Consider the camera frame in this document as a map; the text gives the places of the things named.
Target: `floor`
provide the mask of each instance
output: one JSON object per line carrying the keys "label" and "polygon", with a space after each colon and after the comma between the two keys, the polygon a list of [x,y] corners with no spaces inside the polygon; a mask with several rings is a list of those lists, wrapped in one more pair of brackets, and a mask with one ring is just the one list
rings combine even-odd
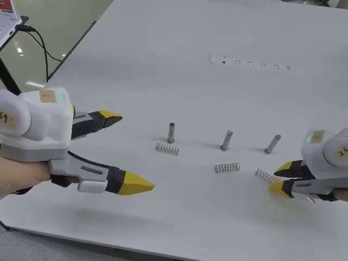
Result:
{"label": "floor", "polygon": [[[29,17],[27,25],[42,35],[47,50],[62,59],[90,27],[106,11],[113,0],[14,0],[20,15]],[[17,33],[0,52],[8,70],[22,91],[43,87],[45,57],[42,48],[27,33]],[[59,62],[48,58],[49,72]]]}

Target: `metal pin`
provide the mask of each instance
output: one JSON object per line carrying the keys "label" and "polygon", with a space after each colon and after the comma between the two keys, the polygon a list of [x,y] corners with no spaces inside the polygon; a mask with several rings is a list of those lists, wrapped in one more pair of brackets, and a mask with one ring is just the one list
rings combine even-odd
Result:
{"label": "metal pin", "polygon": [[172,122],[171,124],[169,124],[169,134],[168,134],[168,139],[167,142],[169,144],[174,143],[174,129],[175,129],[175,124]]}
{"label": "metal pin", "polygon": [[268,145],[267,148],[265,148],[265,153],[266,154],[272,154],[272,151],[274,149],[274,147],[277,145],[277,143],[279,142],[279,140],[281,139],[282,136],[280,135],[275,135],[275,137],[272,139],[270,145]]}
{"label": "metal pin", "polygon": [[228,144],[229,144],[229,141],[231,140],[232,135],[233,135],[233,132],[231,132],[230,130],[226,133],[226,137],[223,140],[223,144],[220,146],[220,149],[222,151],[227,151]]}

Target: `laptop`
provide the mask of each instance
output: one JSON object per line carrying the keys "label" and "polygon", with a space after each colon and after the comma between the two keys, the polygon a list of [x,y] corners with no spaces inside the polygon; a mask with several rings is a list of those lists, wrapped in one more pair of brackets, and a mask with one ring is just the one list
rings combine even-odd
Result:
{"label": "laptop", "polygon": [[16,13],[13,0],[0,0],[0,48],[14,33],[15,26],[21,23],[21,17]]}

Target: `hand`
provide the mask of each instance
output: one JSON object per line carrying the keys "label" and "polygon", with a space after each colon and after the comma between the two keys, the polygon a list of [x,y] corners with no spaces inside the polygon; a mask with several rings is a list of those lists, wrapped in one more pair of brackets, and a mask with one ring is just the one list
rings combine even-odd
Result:
{"label": "hand", "polygon": [[348,202],[348,189],[335,189],[333,194],[338,200]]}
{"label": "hand", "polygon": [[0,157],[0,200],[20,189],[50,179],[46,162],[23,163]]}

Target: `coil spring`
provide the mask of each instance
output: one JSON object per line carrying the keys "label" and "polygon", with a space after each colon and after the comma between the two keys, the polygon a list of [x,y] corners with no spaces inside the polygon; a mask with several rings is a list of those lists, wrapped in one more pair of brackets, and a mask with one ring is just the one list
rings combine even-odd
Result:
{"label": "coil spring", "polygon": [[277,177],[270,175],[261,169],[257,169],[255,176],[263,179],[269,184],[273,184],[274,182],[280,181],[280,179],[278,179]]}
{"label": "coil spring", "polygon": [[178,155],[179,154],[179,148],[175,147],[175,146],[170,146],[167,144],[162,144],[162,143],[157,143],[156,144],[156,151],[161,151],[161,152],[165,152],[168,154],[174,154],[174,155]]}
{"label": "coil spring", "polygon": [[240,165],[238,162],[220,164],[220,165],[215,165],[214,169],[215,169],[215,173],[225,172],[225,171],[237,171],[237,170],[240,170]]}

